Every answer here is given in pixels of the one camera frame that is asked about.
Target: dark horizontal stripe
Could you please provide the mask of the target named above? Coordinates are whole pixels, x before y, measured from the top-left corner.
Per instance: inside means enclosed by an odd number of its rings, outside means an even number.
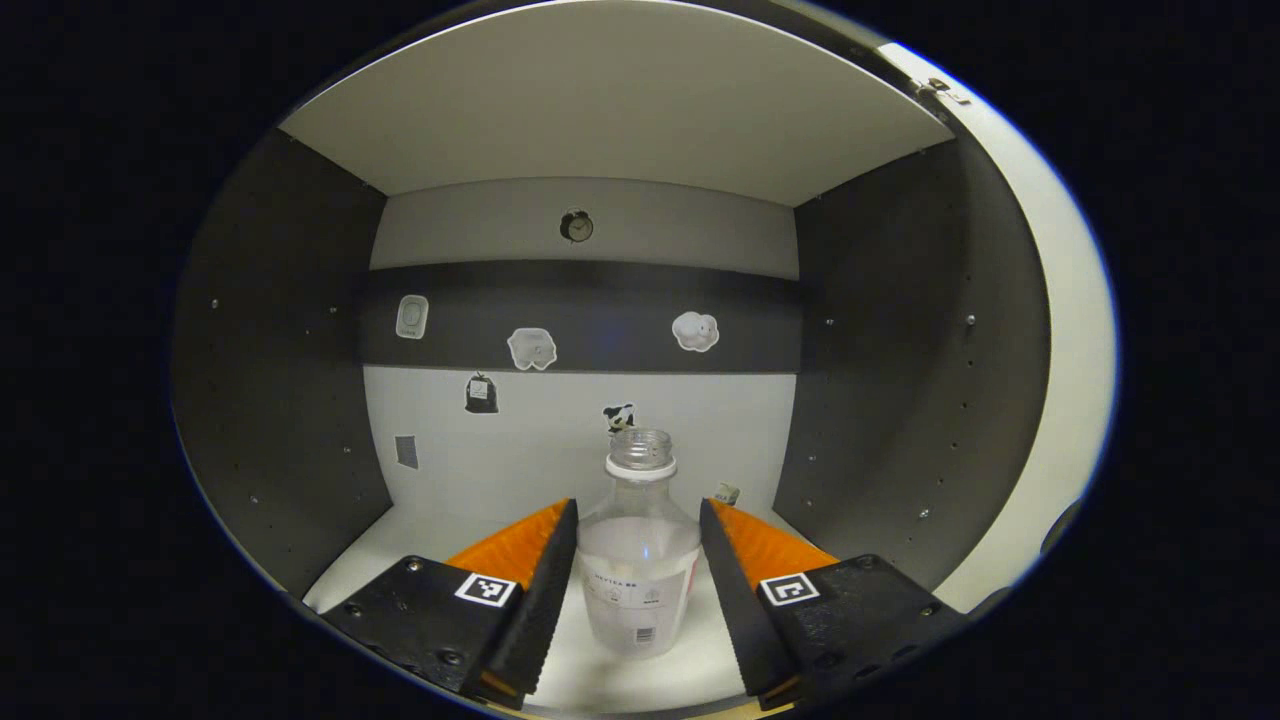
[[[428,299],[422,340],[396,334],[406,295]],[[707,352],[682,350],[672,334],[672,322],[690,310],[718,323],[719,341]],[[507,338],[516,328],[550,333],[557,360],[545,372],[795,373],[800,286],[724,270],[585,260],[374,270],[361,302],[360,359],[511,370]]]

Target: cloud sticker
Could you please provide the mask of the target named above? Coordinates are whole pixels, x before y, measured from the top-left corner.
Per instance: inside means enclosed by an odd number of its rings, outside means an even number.
[[[719,342],[719,328],[716,325],[716,318],[694,311],[684,313],[676,318],[671,323],[671,334],[676,336],[676,342],[682,350],[692,350],[694,352],[707,352]]]
[[[520,370],[536,368],[545,370],[556,361],[556,341],[552,333],[543,328],[517,328],[507,338],[507,347],[511,348],[511,359]]]

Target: clock sticker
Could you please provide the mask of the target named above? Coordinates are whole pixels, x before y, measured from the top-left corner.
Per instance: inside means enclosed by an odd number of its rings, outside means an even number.
[[[594,231],[595,223],[585,210],[570,210],[561,218],[561,237],[570,242],[584,242]]]

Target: plastic bottle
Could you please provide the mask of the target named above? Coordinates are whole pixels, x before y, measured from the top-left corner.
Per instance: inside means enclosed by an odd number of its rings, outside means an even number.
[[[591,633],[627,659],[662,655],[689,603],[701,530],[671,500],[671,436],[630,428],[613,436],[609,497],[577,527],[577,559]]]

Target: white ceiling panel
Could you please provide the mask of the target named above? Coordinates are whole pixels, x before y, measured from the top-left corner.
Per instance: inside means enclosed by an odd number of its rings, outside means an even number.
[[[826,50],[664,0],[557,1],[457,26],[280,127],[387,195],[599,177],[788,206],[952,137]]]

